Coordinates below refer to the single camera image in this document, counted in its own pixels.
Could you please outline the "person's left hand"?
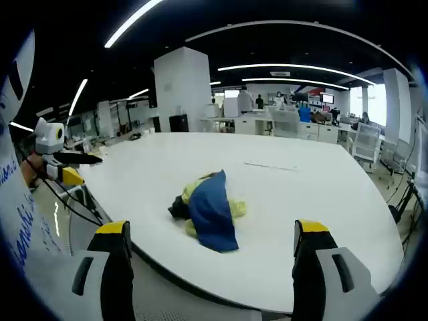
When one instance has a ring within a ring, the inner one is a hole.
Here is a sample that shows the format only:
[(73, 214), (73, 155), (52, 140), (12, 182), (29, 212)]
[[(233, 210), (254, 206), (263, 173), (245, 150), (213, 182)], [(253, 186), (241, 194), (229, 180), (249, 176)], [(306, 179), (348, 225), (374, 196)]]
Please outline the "person's left hand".
[(43, 158), (33, 153), (23, 159), (20, 169), (27, 187), (30, 187), (43, 170)]

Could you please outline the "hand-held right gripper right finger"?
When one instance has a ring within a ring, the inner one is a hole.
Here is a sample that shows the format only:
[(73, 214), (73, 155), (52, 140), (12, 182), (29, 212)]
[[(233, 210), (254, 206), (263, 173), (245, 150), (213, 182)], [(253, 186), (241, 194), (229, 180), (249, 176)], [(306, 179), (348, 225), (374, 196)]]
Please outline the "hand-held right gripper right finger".
[(363, 320), (380, 300), (368, 268), (316, 221), (295, 221), (292, 279), (292, 320)]

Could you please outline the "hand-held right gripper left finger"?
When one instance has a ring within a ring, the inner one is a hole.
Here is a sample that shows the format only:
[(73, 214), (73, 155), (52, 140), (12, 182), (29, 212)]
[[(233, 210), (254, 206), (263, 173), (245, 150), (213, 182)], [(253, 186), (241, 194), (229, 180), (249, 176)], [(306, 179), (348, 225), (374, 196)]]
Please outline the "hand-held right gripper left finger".
[(130, 222), (104, 224), (63, 269), (64, 320), (135, 320)]

